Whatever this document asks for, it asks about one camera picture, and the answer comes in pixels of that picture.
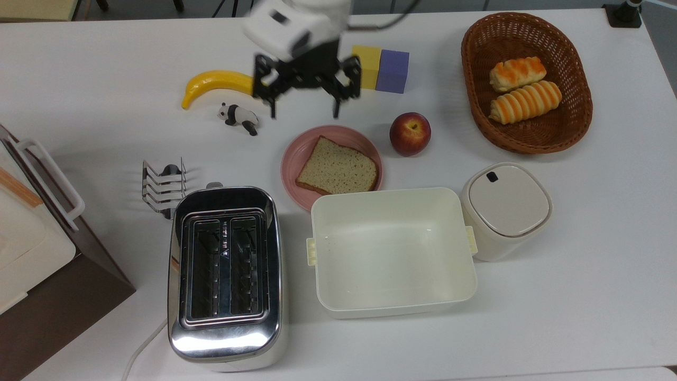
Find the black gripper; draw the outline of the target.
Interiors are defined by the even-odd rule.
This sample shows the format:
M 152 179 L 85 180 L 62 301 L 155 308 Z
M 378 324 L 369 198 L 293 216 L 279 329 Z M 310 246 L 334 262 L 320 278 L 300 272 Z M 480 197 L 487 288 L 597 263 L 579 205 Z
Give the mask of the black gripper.
M 254 58 L 254 77 L 252 96 L 261 99 L 269 106 L 272 119 L 277 118 L 277 99 L 285 94 L 289 87 L 319 88 L 334 98 L 332 116 L 339 118 L 341 104 L 358 98 L 362 89 L 362 63 L 358 56 L 351 56 L 339 62 L 340 41 L 322 43 L 305 51 L 297 58 L 283 60 L 257 54 Z M 347 78 L 343 84 L 336 74 L 339 69 Z

